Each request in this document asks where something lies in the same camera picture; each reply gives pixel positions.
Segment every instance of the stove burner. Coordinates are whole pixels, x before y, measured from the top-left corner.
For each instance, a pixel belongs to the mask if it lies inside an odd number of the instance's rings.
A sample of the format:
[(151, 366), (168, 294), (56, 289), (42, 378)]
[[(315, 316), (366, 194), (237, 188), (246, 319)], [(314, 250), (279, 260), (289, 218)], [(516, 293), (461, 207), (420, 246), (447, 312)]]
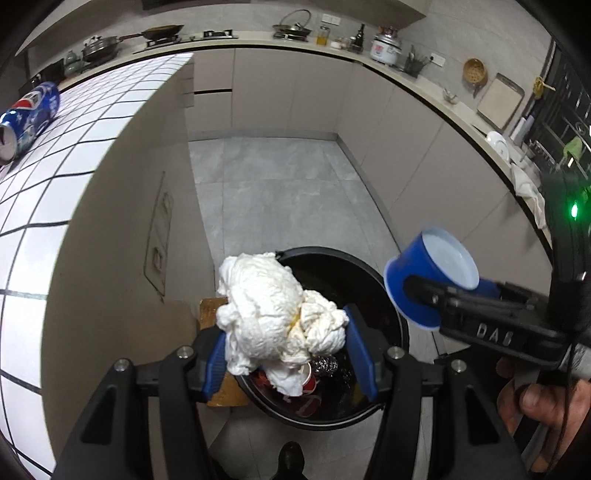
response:
[(174, 35), (172, 37), (161, 38), (160, 40), (148, 40), (146, 42), (146, 50), (149, 48), (156, 48), (156, 47), (165, 47), (167, 45), (174, 45), (175, 43), (179, 43), (181, 41), (181, 37), (178, 35)]
[(234, 30), (231, 28), (228, 28), (227, 30), (222, 30), (221, 32), (216, 32), (214, 30), (205, 30), (203, 32), (203, 39), (218, 40), (220, 38), (234, 38), (233, 32)]
[(281, 38), (283, 40), (291, 40), (291, 41), (308, 41), (308, 39), (303, 35), (297, 35), (293, 33), (280, 33), (277, 32), (273, 35), (273, 38)]

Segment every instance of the cutting board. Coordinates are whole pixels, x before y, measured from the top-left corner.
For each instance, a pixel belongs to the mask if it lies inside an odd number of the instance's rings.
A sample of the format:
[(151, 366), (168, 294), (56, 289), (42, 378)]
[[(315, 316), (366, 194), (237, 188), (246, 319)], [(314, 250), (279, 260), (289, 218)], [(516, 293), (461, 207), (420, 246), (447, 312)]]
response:
[(478, 105), (478, 114), (499, 133), (502, 133), (517, 107), (523, 100), (525, 92), (513, 80), (497, 73), (495, 79)]

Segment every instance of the cable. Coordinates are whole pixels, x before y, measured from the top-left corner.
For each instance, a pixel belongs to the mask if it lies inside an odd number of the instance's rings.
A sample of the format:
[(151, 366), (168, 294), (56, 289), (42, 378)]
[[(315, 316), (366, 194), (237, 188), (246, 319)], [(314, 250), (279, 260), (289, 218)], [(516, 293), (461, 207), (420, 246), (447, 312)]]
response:
[(564, 434), (566, 432), (566, 427), (569, 422), (570, 402), (572, 400), (572, 393), (574, 391), (572, 373), (574, 362), (574, 348), (576, 344), (577, 342), (573, 341), (570, 345), (569, 361), (566, 368), (566, 391), (564, 392), (564, 417), (562, 419), (562, 425), (560, 426), (560, 433), (558, 434), (558, 441), (556, 442), (556, 447), (554, 447), (554, 452), (552, 453), (552, 457), (550, 458), (550, 462), (548, 463), (548, 471), (546, 473), (546, 476), (555, 467), (555, 463), (557, 463), (560, 460), (558, 458), (558, 453), (560, 451), (560, 445), (564, 440)]

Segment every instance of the crumpled paper towel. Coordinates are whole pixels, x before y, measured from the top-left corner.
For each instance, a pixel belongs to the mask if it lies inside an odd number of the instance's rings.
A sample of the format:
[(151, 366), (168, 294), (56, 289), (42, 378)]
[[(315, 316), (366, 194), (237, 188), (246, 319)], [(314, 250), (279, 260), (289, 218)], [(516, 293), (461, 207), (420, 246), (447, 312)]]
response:
[(345, 345), (346, 313), (314, 290), (303, 290), (275, 254), (227, 257), (218, 293), (217, 325), (226, 332), (226, 362), (232, 375), (263, 367), (281, 393), (302, 395), (301, 366), (310, 355), (331, 355)]

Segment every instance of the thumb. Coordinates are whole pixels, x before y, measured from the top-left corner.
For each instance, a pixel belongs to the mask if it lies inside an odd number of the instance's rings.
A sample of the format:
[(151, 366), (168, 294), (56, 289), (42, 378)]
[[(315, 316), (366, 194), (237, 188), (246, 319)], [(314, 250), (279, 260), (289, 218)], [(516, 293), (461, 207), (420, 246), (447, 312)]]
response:
[(531, 384), (521, 394), (519, 406), (529, 418), (559, 429), (564, 418), (565, 394), (563, 387)]

